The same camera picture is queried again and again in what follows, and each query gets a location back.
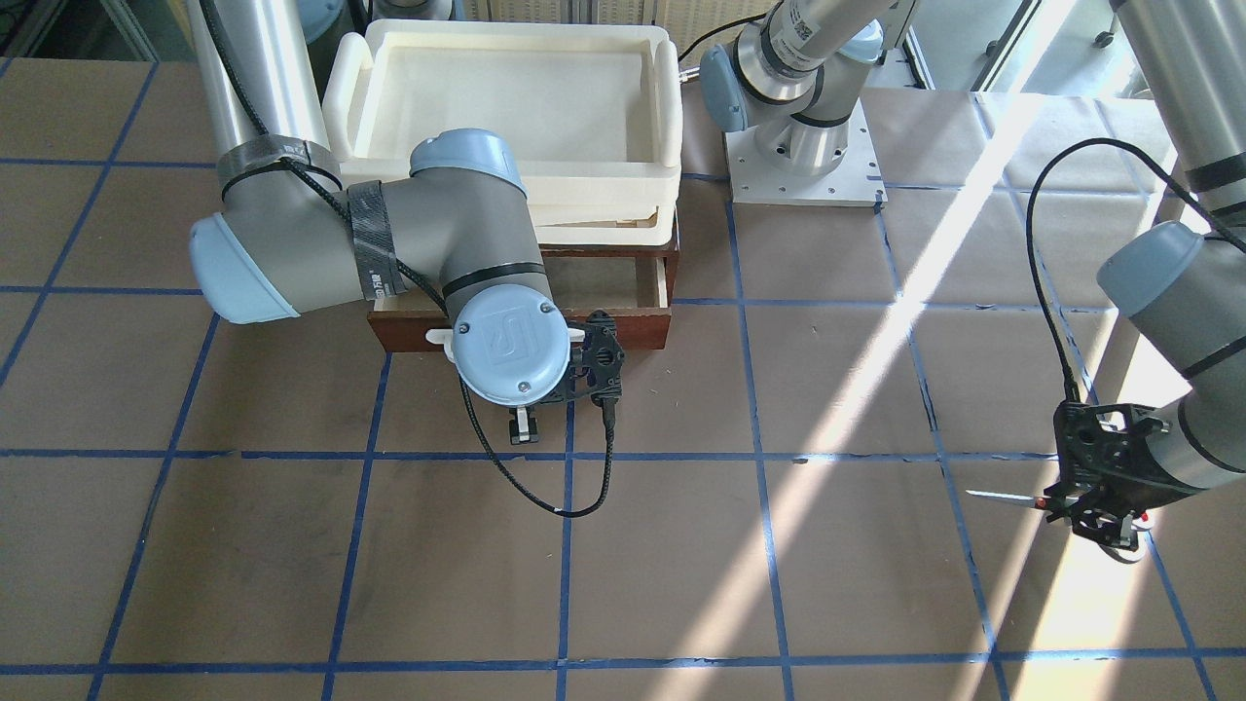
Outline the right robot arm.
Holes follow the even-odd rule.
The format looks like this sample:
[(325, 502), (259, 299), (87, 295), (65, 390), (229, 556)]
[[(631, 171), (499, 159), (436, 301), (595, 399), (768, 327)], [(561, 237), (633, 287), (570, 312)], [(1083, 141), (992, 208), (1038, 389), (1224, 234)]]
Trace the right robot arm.
[(328, 148), (294, 1), (191, 1), (223, 209), (192, 227), (206, 303), (272, 322), (417, 289), (449, 319), (435, 341), (464, 386), (511, 410), (569, 402), (593, 334), (553, 303), (510, 147), (485, 129), (417, 144), (406, 178), (346, 186)]

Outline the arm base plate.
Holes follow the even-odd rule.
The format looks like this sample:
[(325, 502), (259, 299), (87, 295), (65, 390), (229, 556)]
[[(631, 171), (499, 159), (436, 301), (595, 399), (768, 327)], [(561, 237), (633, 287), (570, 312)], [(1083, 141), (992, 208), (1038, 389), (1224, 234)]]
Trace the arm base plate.
[(736, 203), (875, 207), (888, 200), (860, 103), (832, 128), (787, 117), (724, 139)]

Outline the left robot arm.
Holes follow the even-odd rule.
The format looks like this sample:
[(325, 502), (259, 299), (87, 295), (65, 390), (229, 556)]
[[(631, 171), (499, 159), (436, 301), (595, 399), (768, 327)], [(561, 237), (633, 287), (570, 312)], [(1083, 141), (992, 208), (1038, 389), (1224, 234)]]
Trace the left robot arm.
[(1245, 9), (1241, 1), (1116, 1), (1126, 40), (1180, 157), (1202, 237), (1163, 222), (1110, 256), (1098, 284), (1189, 383), (1161, 408), (1065, 400), (1050, 520), (1124, 554), (1153, 507), (1244, 476)]

